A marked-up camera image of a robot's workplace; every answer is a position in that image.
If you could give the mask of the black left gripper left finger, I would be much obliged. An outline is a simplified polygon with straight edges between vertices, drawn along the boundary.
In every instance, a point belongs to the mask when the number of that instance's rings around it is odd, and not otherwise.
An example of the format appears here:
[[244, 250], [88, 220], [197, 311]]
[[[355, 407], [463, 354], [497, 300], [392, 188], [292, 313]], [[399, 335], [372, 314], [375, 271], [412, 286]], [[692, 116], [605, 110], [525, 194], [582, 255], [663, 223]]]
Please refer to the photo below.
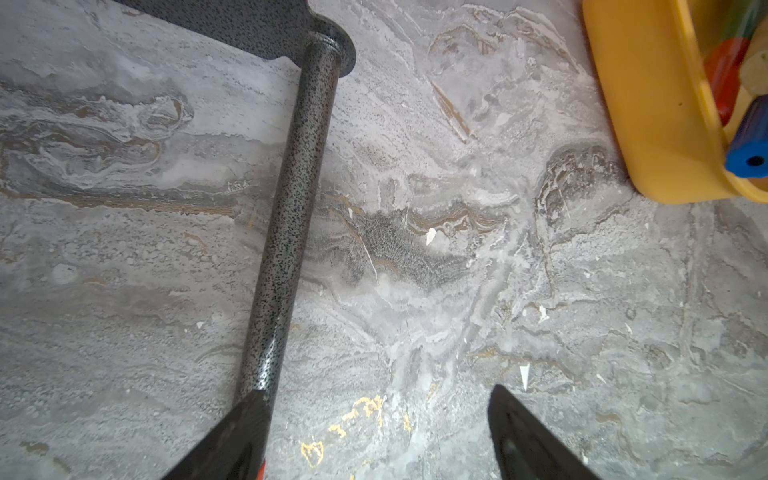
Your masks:
[[253, 390], [164, 476], [164, 480], [264, 478], [271, 412]]

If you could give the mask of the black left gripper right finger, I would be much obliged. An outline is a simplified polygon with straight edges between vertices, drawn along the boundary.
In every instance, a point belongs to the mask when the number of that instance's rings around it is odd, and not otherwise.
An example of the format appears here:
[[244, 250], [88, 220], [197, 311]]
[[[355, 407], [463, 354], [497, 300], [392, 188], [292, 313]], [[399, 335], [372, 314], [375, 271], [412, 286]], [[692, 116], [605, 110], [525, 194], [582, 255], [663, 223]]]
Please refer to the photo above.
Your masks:
[[599, 479], [503, 385], [487, 413], [502, 479]]

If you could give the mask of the speckled hoe red grip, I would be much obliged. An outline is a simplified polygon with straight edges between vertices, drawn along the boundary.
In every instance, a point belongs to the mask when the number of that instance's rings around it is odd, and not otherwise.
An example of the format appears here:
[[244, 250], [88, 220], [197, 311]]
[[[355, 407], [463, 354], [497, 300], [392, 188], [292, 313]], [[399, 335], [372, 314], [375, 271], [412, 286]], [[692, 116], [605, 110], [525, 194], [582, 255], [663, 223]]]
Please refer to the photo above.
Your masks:
[[301, 70], [232, 408], [265, 392], [271, 419], [338, 81], [356, 63], [351, 37], [305, 1], [129, 1], [127, 7]]

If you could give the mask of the wooden handle hoe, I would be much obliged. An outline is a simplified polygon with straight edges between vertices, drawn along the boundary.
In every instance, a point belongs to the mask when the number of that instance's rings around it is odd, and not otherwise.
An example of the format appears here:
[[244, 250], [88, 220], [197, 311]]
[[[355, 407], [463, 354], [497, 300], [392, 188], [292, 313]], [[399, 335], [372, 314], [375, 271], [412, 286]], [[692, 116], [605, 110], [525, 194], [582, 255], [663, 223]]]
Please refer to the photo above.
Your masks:
[[748, 53], [742, 61], [739, 79], [741, 85], [755, 96], [768, 94], [767, 50]]

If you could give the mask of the green hoe red grip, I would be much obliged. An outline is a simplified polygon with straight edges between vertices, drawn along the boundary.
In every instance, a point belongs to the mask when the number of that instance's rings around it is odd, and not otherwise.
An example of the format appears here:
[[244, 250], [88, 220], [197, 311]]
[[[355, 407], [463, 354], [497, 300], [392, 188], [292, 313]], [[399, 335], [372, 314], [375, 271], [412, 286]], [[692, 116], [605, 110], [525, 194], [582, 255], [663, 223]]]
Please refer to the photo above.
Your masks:
[[728, 1], [715, 47], [704, 60], [720, 122], [731, 119], [740, 90], [739, 69], [746, 57], [752, 36], [767, 12], [767, 2]]

